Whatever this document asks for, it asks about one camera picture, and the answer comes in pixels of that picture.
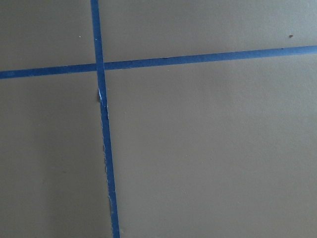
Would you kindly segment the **long vertical blue tape strip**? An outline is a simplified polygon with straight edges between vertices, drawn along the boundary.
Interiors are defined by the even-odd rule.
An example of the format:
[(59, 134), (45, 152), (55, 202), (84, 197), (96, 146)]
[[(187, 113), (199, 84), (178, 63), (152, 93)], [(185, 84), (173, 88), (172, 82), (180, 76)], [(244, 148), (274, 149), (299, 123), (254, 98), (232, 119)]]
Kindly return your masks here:
[(105, 76), (105, 66), (104, 66), (104, 56), (103, 56), (102, 35), (101, 35), (100, 12), (99, 12), (99, 2), (97, 0), (91, 1), (91, 12), (92, 12), (92, 21), (93, 21), (96, 69), (97, 69), (97, 78), (98, 78), (98, 92), (99, 92), (99, 99), (100, 99), (101, 122), (102, 122), (102, 132), (103, 132), (106, 179), (107, 179), (107, 187), (108, 187), (108, 198), (109, 198), (109, 204), (110, 204), (111, 230), (112, 230), (112, 236), (114, 238), (120, 238), (114, 169), (113, 169), (113, 158), (112, 158), (112, 150), (111, 150), (111, 137), (110, 137), (110, 128), (109, 128), (108, 108), (107, 108), (106, 76)]

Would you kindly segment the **long horizontal blue tape strip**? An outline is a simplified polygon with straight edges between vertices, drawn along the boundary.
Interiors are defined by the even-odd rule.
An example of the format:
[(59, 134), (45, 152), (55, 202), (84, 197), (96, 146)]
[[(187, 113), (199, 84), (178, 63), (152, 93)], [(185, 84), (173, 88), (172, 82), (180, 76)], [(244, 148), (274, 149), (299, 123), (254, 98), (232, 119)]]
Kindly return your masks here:
[(153, 66), (179, 65), (227, 60), (246, 60), (257, 58), (283, 57), (292, 55), (316, 54), (317, 47), (300, 46), (289, 48), (263, 49), (251, 51), (225, 52), (192, 56), (177, 56), (169, 58), (135, 59), (90, 64), (63, 65), (53, 67), (41, 67), (32, 69), (8, 70), (0, 73), (1, 79), (24, 78), (34, 76), (47, 76), (59, 74), (71, 74), (82, 72), (101, 72), (107, 70), (131, 69)]

